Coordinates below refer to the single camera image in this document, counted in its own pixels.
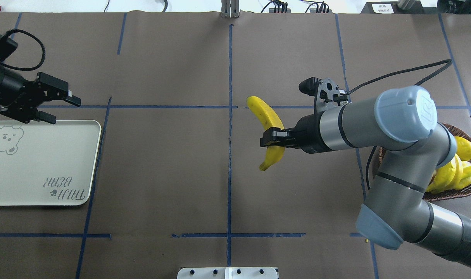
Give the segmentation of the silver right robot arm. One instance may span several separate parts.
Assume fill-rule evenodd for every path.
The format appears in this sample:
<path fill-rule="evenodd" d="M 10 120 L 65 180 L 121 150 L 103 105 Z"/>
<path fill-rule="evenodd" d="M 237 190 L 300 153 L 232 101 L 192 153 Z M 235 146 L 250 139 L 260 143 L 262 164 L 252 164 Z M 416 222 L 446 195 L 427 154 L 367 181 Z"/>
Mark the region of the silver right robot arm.
<path fill-rule="evenodd" d="M 449 163 L 457 149 L 423 87 L 317 109 L 288 129 L 270 125 L 260 145 L 310 154 L 383 147 L 386 153 L 361 205 L 357 232 L 386 249 L 409 242 L 471 268 L 471 219 L 423 200 L 433 171 Z"/>

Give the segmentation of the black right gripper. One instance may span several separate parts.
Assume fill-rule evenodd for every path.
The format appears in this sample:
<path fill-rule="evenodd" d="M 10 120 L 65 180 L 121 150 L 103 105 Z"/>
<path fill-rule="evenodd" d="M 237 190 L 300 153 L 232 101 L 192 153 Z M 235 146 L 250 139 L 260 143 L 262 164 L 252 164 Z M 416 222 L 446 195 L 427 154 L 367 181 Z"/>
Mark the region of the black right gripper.
<path fill-rule="evenodd" d="M 260 147 L 279 146 L 300 149 L 309 154 L 322 153 L 323 140 L 320 136 L 319 122 L 319 116 L 308 115 L 299 119 L 290 131 L 269 128 L 260 138 Z"/>

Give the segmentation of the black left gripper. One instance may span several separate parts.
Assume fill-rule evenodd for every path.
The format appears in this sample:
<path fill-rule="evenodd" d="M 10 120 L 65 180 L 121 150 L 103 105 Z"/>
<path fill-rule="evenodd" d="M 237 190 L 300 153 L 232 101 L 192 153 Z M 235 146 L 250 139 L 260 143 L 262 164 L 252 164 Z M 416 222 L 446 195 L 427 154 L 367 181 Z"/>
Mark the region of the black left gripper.
<path fill-rule="evenodd" d="M 0 114 L 25 124 L 37 121 L 55 125 L 57 118 L 54 115 L 38 110 L 43 102 L 62 100 L 76 107 L 81 106 L 81 99 L 73 95 L 66 81 L 38 72 L 35 83 L 36 86 L 23 86 L 12 103 L 1 106 Z"/>

